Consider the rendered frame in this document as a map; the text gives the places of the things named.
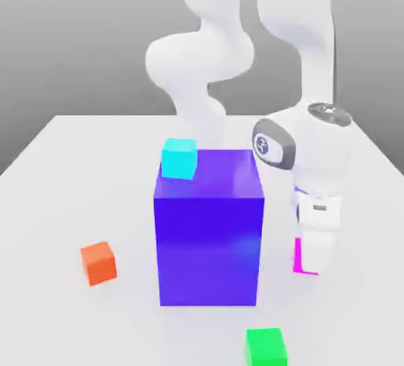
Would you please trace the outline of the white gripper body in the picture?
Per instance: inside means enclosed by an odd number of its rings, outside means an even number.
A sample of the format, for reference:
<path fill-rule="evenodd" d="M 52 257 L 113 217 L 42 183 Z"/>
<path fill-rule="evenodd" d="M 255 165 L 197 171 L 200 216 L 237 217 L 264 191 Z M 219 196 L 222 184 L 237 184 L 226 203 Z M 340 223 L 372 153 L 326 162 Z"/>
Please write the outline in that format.
<path fill-rule="evenodd" d="M 301 239 L 301 265 L 306 272 L 325 272 L 331 262 L 335 241 L 333 232 L 304 230 Z"/>

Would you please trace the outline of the small magenta cube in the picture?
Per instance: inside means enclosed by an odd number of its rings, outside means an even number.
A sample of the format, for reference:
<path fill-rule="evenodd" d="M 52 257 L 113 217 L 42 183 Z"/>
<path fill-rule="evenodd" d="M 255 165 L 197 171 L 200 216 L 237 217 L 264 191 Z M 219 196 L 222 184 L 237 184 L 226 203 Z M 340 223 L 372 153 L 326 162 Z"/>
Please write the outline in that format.
<path fill-rule="evenodd" d="M 294 240 L 294 273 L 301 275 L 315 275 L 315 272 L 304 271 L 301 263 L 301 239 L 296 237 Z"/>

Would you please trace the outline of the small green cube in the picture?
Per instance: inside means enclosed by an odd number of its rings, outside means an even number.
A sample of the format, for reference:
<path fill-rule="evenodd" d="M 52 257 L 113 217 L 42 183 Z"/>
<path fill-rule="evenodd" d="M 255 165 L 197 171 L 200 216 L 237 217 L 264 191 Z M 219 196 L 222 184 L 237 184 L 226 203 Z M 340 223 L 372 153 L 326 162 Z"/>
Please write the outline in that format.
<path fill-rule="evenodd" d="M 288 366 L 288 355 L 281 330 L 248 329 L 245 359 L 247 366 Z"/>

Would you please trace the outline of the small cyan cube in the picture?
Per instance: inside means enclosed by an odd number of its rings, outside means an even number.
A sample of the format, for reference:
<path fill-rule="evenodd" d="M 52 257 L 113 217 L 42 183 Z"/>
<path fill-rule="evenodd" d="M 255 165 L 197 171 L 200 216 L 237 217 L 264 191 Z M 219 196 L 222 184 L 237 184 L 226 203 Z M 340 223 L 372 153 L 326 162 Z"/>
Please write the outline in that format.
<path fill-rule="evenodd" d="M 194 139 L 168 138 L 161 151 L 163 177 L 192 180 L 197 167 L 197 147 Z"/>

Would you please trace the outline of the small orange cube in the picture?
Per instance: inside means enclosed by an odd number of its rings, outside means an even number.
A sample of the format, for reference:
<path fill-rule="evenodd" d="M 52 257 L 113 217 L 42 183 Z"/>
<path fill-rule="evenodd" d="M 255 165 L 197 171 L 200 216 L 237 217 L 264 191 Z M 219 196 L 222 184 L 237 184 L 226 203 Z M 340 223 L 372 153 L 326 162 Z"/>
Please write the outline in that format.
<path fill-rule="evenodd" d="M 117 278 L 114 254 L 106 241 L 81 248 L 80 254 L 90 286 Z"/>

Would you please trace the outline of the large purple box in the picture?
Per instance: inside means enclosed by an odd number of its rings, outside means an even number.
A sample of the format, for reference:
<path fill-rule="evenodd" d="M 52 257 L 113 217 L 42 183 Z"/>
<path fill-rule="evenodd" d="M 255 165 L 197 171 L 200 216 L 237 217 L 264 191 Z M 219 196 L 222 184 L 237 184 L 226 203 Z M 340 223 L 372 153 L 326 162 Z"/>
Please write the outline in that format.
<path fill-rule="evenodd" d="M 253 306 L 264 192 L 253 152 L 201 150 L 192 180 L 158 176 L 153 196 L 162 306 Z"/>

